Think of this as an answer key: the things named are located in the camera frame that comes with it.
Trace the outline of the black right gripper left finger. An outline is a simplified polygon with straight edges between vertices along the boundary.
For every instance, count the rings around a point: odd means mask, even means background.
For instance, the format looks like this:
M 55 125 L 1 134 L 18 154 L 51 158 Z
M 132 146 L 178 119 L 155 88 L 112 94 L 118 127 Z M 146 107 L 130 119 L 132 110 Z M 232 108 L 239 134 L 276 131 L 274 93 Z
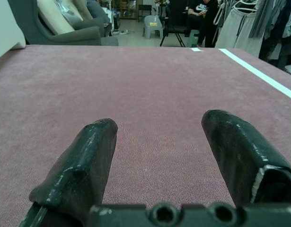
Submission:
M 29 199 L 56 210 L 89 210 L 101 203 L 117 139 L 112 119 L 86 125 Z

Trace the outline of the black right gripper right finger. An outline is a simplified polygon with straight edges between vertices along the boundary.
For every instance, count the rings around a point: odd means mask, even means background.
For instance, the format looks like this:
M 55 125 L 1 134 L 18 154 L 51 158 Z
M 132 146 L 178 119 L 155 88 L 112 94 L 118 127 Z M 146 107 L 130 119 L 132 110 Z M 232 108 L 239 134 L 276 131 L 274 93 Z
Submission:
M 291 164 L 252 124 L 223 110 L 201 124 L 236 206 L 291 203 Z

